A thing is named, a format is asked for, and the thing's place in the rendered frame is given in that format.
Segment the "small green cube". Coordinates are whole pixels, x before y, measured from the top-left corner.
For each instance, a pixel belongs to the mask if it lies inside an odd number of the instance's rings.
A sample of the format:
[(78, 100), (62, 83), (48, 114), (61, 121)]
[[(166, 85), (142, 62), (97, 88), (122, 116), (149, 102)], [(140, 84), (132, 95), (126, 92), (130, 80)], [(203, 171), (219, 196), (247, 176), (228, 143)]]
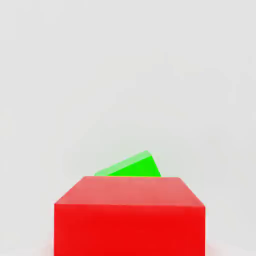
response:
[(145, 150), (110, 167), (97, 171), (94, 176), (161, 177), (152, 154)]

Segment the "small red cube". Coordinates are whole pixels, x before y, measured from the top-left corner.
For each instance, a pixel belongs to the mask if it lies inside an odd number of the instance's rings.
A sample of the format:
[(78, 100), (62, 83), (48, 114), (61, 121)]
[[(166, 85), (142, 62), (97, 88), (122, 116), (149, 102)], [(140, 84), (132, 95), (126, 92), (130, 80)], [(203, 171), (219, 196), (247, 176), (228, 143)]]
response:
[(205, 206), (178, 177), (86, 176), (54, 205), (54, 256), (205, 256)]

